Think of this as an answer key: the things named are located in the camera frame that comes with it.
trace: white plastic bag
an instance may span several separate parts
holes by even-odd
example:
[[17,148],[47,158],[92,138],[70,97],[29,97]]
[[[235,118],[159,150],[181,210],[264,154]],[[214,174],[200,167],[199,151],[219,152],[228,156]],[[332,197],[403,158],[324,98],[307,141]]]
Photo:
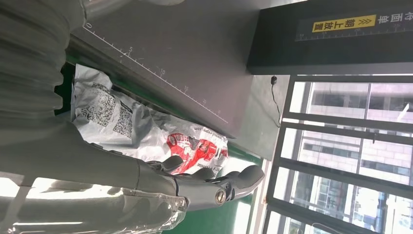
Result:
[[111,88],[106,74],[76,65],[72,116],[84,140],[143,161],[179,155],[184,164],[175,173],[208,167],[216,175],[223,167],[228,158],[224,136],[155,111]]

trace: cable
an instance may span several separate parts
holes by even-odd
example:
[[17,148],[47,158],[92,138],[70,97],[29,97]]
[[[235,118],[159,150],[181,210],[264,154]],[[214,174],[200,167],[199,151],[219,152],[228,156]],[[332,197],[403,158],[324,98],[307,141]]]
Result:
[[274,97],[274,84],[277,82],[277,77],[273,76],[271,78],[271,94],[272,94],[272,100],[274,101],[275,105],[277,106],[277,111],[278,111],[278,121],[275,123],[275,126],[277,126],[277,128],[281,127],[281,113],[280,113],[280,108],[278,107],[277,102],[275,101],[275,97]]

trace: yellow label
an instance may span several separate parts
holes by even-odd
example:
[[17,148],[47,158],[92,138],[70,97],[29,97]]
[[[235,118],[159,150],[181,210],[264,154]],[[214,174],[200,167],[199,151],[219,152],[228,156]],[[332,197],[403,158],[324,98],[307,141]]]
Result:
[[353,28],[373,27],[375,26],[376,16],[377,15],[360,16],[360,17],[315,22],[313,24],[313,33],[353,29]]

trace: building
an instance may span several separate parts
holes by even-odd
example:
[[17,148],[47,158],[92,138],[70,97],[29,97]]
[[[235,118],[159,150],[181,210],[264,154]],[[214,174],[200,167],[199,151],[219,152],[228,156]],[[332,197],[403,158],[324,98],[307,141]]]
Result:
[[[307,83],[308,114],[413,123],[413,84]],[[330,128],[411,137],[410,133],[311,122]],[[329,168],[413,185],[412,145],[297,131],[292,158]],[[392,194],[304,173],[290,176],[285,199],[378,233],[413,233],[413,203]],[[323,234],[288,218],[285,234]]]

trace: plastic wrap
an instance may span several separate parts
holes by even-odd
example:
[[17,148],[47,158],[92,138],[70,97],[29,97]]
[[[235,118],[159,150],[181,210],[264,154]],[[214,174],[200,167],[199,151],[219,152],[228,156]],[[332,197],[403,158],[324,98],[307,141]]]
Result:
[[174,173],[210,168],[215,175],[228,158],[227,139],[204,126],[142,105],[111,89],[109,77],[76,65],[73,123],[89,143],[143,161],[164,161],[179,155]]
[[[17,193],[19,186],[11,189]],[[2,200],[9,198],[0,196],[0,204]],[[186,209],[183,197],[38,178],[8,230],[13,234],[152,234],[176,227]]]

